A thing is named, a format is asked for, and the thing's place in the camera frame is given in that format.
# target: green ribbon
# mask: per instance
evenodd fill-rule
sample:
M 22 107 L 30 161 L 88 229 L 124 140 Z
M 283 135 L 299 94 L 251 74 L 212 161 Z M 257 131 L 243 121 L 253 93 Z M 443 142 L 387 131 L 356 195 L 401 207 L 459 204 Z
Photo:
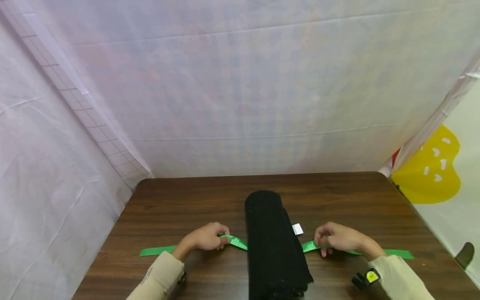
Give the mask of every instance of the green ribbon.
M 221 238 L 227 237 L 231 239 L 230 245 L 238 247 L 243 250 L 248 250 L 247 242 L 240 240 L 237 237 L 234 237 L 232 235 L 222 235 L 220 236 Z M 167 251 L 168 253 L 172 253 L 173 249 L 175 249 L 176 246 L 167 246 L 167 247 L 157 247 L 157 248 L 147 248 L 143 249 L 140 252 L 140 257 L 143 256 L 152 256 L 152 255 L 160 255 L 163 251 Z M 315 243 L 313 240 L 306 242 L 302 246 L 303 253 L 307 253 L 313 250 L 317 249 L 322 249 L 322 248 L 330 248 L 330 247 L 317 247 L 315 246 Z M 356 251 L 346 251 L 347 253 L 353 254 L 353 255 L 361 255 L 360 253 Z M 415 257 L 410 253 L 410 251 L 406 250 L 394 250 L 394 249 L 385 249 L 385 253 L 387 255 L 396 255 L 400 256 L 403 259 L 414 259 Z

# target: yellow shape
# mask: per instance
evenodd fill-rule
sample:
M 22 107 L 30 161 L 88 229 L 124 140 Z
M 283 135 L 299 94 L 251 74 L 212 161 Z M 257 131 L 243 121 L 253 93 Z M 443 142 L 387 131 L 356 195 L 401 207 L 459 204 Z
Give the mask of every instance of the yellow shape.
M 370 283 L 374 282 L 375 280 L 378 280 L 377 274 L 375 274 L 375 272 L 373 272 L 373 271 L 368 271 L 367 275 L 366 275 L 366 278 L 367 278 L 368 282 L 370 282 Z
M 455 135 L 442 125 L 410 161 L 392 174 L 392 180 L 414 204 L 447 201 L 460 189 L 460 178 L 453 167 L 459 150 Z

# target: clothing label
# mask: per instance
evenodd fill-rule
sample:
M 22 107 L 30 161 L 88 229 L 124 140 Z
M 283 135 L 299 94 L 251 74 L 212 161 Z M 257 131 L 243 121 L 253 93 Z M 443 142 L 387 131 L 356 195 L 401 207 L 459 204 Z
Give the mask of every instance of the clothing label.
M 293 228 L 293 232 L 295 232 L 295 235 L 303 234 L 303 229 L 301 228 L 300 223 L 293 224 L 292 228 Z

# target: black fabric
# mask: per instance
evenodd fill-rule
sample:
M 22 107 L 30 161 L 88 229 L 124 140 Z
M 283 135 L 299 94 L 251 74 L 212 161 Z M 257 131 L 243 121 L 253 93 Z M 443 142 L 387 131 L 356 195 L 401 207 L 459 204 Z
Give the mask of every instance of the black fabric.
M 257 191 L 245 200 L 248 233 L 249 299 L 303 297 L 313 282 L 299 240 L 280 195 Z

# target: brown table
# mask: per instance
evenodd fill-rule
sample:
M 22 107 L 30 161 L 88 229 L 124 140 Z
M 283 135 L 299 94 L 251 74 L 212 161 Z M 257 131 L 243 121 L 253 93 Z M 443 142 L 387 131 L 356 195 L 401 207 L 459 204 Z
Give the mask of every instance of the brown table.
M 247 239 L 244 201 L 256 190 L 280 193 L 292 223 L 300 223 L 304 243 L 315 229 L 334 221 L 373 237 L 384 248 L 410 250 L 408 264 L 437 299 L 480 299 L 480 291 L 422 222 L 395 187 L 376 172 L 272 176 L 150 179 L 142 181 L 90 270 L 74 300 L 125 299 L 156 257 L 139 257 L 143 248 L 177 244 L 210 221 Z M 351 277 L 366 269 L 362 257 L 337 252 L 322 259 L 305 254 L 315 280 L 305 299 L 384 298 L 378 287 L 357 291 Z M 186 261 L 187 281 L 173 299 L 247 299 L 247 253 L 233 246 L 195 252 Z

